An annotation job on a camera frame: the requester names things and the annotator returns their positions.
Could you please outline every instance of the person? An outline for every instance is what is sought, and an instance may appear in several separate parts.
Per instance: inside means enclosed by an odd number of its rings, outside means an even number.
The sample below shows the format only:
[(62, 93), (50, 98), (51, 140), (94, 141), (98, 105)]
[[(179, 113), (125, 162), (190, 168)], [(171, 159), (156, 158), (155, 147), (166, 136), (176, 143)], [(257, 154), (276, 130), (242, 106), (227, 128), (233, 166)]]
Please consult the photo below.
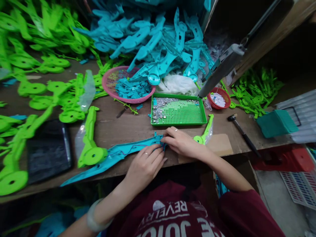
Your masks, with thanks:
[(228, 162), (188, 134), (170, 127), (161, 142), (180, 155), (207, 164), (231, 192), (219, 199), (218, 217), (211, 215), (205, 195), (171, 181), (148, 195), (140, 193), (157, 175), (166, 158), (160, 145), (142, 149), (121, 183), (60, 236), (285, 236), (258, 193)]

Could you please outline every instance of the hammer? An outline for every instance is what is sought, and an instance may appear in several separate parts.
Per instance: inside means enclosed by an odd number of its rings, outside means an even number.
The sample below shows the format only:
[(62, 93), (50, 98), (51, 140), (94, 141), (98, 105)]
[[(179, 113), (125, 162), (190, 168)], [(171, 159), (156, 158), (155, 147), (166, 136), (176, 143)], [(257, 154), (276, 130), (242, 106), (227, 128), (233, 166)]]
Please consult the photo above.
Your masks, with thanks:
[(247, 143), (247, 145), (250, 147), (250, 149), (259, 157), (261, 158), (261, 155), (259, 154), (259, 152), (257, 151), (256, 147), (254, 146), (254, 144), (250, 141), (249, 137), (247, 136), (247, 134), (242, 130), (242, 128), (240, 127), (239, 123), (236, 120), (237, 114), (233, 114), (231, 116), (229, 116), (227, 118), (228, 121), (233, 122), (238, 131), (241, 133), (241, 135), (243, 136), (245, 142)]

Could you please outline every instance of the red plastic crate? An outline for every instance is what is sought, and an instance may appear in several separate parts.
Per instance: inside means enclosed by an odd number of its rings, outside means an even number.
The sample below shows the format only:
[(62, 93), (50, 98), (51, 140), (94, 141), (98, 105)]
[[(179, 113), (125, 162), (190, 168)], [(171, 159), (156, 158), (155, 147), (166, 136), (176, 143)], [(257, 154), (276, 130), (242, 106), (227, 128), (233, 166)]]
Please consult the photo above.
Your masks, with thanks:
[(264, 171), (285, 171), (285, 172), (311, 172), (315, 165), (306, 148), (301, 144), (290, 144), (260, 150), (263, 158), (269, 160), (259, 160), (251, 154), (255, 170)]

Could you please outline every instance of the hand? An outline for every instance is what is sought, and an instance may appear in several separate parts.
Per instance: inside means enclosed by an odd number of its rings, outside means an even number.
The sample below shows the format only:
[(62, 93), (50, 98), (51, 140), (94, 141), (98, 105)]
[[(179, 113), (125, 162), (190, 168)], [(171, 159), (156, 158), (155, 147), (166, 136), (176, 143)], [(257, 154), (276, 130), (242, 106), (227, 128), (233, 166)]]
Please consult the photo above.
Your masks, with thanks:
[(136, 196), (156, 177), (167, 158), (160, 144), (154, 144), (142, 149), (129, 167), (123, 180), (127, 190)]
[(206, 146), (197, 143), (187, 133), (176, 129), (175, 127), (166, 129), (161, 142), (167, 143), (172, 150), (180, 155), (199, 160), (201, 160), (201, 154), (205, 153), (207, 150)]

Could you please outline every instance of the maroon t-shirt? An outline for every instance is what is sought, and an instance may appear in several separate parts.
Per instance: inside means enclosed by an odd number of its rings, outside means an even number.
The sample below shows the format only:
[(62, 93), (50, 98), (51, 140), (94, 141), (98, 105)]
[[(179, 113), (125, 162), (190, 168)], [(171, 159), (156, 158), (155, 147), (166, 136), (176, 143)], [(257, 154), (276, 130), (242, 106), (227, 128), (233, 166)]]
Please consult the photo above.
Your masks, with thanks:
[(254, 191), (225, 193), (219, 216), (211, 215), (201, 188), (183, 200), (186, 188), (172, 181), (137, 196), (113, 220), (110, 237), (284, 236)]

